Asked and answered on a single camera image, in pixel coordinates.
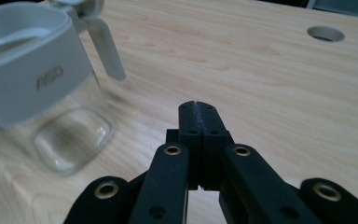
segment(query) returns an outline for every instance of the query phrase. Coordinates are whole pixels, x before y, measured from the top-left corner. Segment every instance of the hole in table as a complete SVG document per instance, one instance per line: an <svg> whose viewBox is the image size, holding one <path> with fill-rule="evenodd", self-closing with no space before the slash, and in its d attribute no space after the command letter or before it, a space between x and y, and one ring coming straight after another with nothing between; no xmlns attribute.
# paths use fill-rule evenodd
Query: hole in table
<svg viewBox="0 0 358 224"><path fill-rule="evenodd" d="M308 35L315 39L326 42L338 42L345 38L345 35L337 29L327 26L313 26L307 30Z"/></svg>

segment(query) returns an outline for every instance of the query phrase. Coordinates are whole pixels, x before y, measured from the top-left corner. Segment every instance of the wooden table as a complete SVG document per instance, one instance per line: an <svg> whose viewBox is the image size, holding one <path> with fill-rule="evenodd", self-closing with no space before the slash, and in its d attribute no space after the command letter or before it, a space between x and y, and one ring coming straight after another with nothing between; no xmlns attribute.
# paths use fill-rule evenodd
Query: wooden table
<svg viewBox="0 0 358 224"><path fill-rule="evenodd" d="M190 100L214 105L234 140L288 183L319 176L358 197L358 18L243 0L109 0L102 17L127 79L108 78L82 40L117 132L69 177L39 171L0 139L0 223L62 223L92 180L135 178ZM316 25L345 39L314 39ZM225 223L217 193L190 192L187 221Z"/></svg>

